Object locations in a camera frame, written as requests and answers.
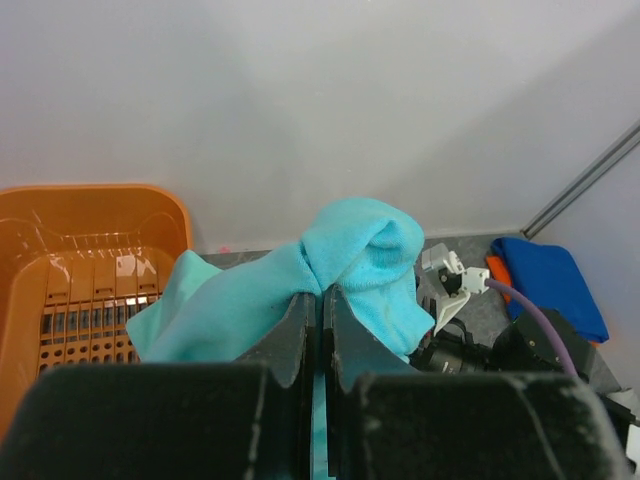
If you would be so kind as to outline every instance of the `turquoise towel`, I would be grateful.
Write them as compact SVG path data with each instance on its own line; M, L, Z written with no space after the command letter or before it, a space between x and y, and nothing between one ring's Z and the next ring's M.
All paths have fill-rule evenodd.
M323 293L337 283L358 320L406 360L434 324L416 303L413 264L423 242L422 229L407 214L377 200L341 200L324 208L299 242L230 270L185 252L162 298L129 320L127 331L143 361L231 361L282 318L295 293L313 293L321 305ZM314 472L322 478L326 417L320 378L314 410Z

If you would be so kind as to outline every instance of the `black plastic part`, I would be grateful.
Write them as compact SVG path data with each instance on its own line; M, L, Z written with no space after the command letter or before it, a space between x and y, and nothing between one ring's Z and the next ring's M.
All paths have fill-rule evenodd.
M325 296L323 332L330 475L628 478L607 414L578 378L420 373L357 321L337 287Z
M458 329L462 332L462 339L464 340L464 343L466 343L467 345L473 345L473 335L470 331L467 330L467 326L462 320L454 317L449 320L449 323L447 325L458 327Z
M556 310L542 311L566 345L578 375L588 382L595 357L593 345ZM505 371L562 371L549 339L526 311L498 336L489 360Z
M489 370L491 349L484 345L468 343L464 337L440 330L427 348L411 356L411 365L423 372L472 373Z
M598 395L604 408L607 410L609 420L620 440L622 448L627 448L627 438L629 437L629 426L636 421L636 417L627 407L614 402L605 395Z
M436 299L429 298L428 301L429 301L429 310L428 310L429 314L433 318L438 318L438 303L436 302Z
M344 292L332 286L324 298L323 362L327 389L327 442L329 475L344 475L348 464L351 413L346 394L363 373L395 375L419 373L390 352L353 315Z
M230 364L73 365L42 375L2 479L310 478L314 297Z
M450 273L446 268L441 268L438 271L438 277L448 295L456 294L460 291L462 275Z

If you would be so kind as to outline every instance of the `orange plastic crate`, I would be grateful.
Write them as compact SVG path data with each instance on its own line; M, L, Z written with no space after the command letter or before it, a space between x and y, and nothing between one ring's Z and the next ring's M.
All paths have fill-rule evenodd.
M37 376L133 363L127 320L192 247L182 203L146 185L0 192L0 439Z

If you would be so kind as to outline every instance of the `purple cable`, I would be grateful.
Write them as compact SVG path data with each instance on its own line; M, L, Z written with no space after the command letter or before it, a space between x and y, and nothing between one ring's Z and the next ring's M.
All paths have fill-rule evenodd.
M578 372L576 372L576 367L573 365L573 360L571 360L571 356L569 355L564 342L560 338L560 335L558 335L556 329L553 328L553 325L551 325L551 322L549 321L547 316L542 313L542 311L538 307L536 307L533 302L531 302L531 300L522 295L515 288L511 288L509 285L505 285L504 283L494 280L493 278L487 278L484 284L487 287L499 291L500 293L511 296L520 305L522 305L524 309L529 312L529 314L536 320L536 322L538 322L538 325L540 325L540 328L549 339L553 350L556 352L556 355L560 359L560 365L562 365L565 373L568 373L569 375L578 375Z

